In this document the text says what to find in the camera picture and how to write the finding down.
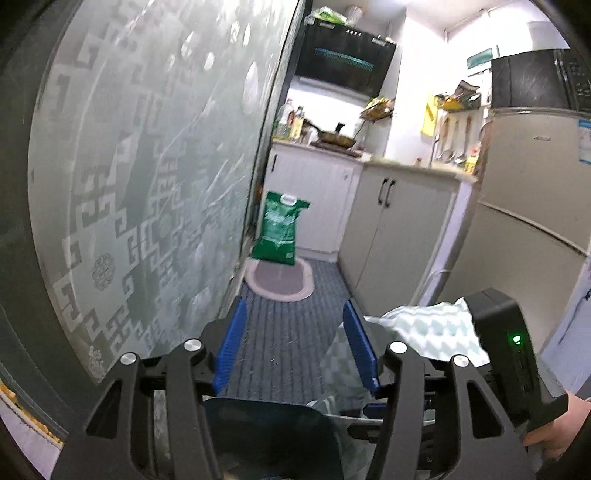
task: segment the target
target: countertop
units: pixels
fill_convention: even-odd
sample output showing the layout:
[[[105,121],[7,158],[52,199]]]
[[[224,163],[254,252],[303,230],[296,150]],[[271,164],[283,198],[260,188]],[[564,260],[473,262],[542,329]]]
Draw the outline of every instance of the countertop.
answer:
[[[414,165],[403,165],[394,160],[387,158],[381,158],[372,156],[371,160],[363,161],[361,158],[350,157],[341,153],[331,152],[330,150],[324,150],[322,148],[316,148],[311,145],[302,145],[298,143],[292,143],[284,140],[273,140],[274,145],[296,148],[308,152],[314,152],[315,154],[326,155],[328,157],[338,158],[340,160],[350,161],[352,163],[363,165],[364,167],[382,167],[391,168],[393,170],[404,170],[407,172],[424,174],[429,176],[441,177],[444,179],[455,179],[460,182],[476,183],[477,178],[474,175],[460,170],[459,168],[450,167],[446,165],[434,164],[432,168],[416,167]]]

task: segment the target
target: cabinet handle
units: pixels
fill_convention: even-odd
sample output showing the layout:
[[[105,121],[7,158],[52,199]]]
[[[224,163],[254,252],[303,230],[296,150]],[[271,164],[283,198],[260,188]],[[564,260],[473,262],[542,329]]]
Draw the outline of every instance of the cabinet handle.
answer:
[[[394,185],[396,185],[396,180],[392,180],[390,182],[390,186],[388,187],[388,193],[386,194],[386,208],[390,208],[390,191]]]
[[[383,204],[383,200],[382,200],[382,193],[384,192],[384,185],[386,185],[388,183],[389,179],[384,179],[384,181],[382,182],[382,186],[379,188],[379,193],[378,193],[378,205],[382,205]]]

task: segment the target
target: plastic bag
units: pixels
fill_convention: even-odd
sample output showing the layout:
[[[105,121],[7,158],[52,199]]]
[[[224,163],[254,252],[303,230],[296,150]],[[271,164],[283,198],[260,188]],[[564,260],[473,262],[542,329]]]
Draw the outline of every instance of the plastic bag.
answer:
[[[257,240],[251,256],[258,260],[295,265],[295,222],[300,212],[309,206],[310,202],[296,197],[268,192],[261,236]]]
[[[310,15],[306,17],[306,21],[310,23],[310,20],[317,18],[318,20],[324,20],[326,22],[335,23],[337,25],[345,25],[347,23],[347,17],[335,12],[331,8],[322,7],[314,10]]]

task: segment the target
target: human hand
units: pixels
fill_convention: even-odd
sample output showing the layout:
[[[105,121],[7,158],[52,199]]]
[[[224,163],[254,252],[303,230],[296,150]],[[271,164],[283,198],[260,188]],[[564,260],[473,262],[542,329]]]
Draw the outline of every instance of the human hand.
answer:
[[[591,411],[591,403],[585,402],[571,392],[567,394],[569,396],[567,412],[548,425],[529,432],[525,437],[524,446],[541,443],[548,458],[557,458],[570,447]]]

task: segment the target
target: hanging utensil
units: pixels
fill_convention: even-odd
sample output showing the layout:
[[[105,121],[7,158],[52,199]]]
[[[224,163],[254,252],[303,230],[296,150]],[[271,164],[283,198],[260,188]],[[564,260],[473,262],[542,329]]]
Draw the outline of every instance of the hanging utensil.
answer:
[[[468,158],[468,144],[470,143],[470,134],[472,133],[472,115],[469,115],[466,120],[466,139],[464,140],[464,152],[454,159],[454,163],[459,166],[463,167],[464,163]]]
[[[443,153],[443,150],[445,149],[445,145],[447,144],[447,137],[448,136],[449,136],[449,117],[447,117],[445,119],[445,121],[443,122],[443,137],[441,138],[441,141],[439,142],[439,155],[437,155],[435,157],[436,161],[440,161],[441,154]]]
[[[456,120],[456,126],[453,128],[453,136],[452,136],[452,144],[449,146],[449,148],[447,150],[444,150],[442,152],[441,155],[439,155],[439,158],[437,159],[437,161],[441,162],[441,163],[449,163],[451,162],[454,157],[456,156],[456,141],[457,141],[457,136],[460,133],[460,121]]]

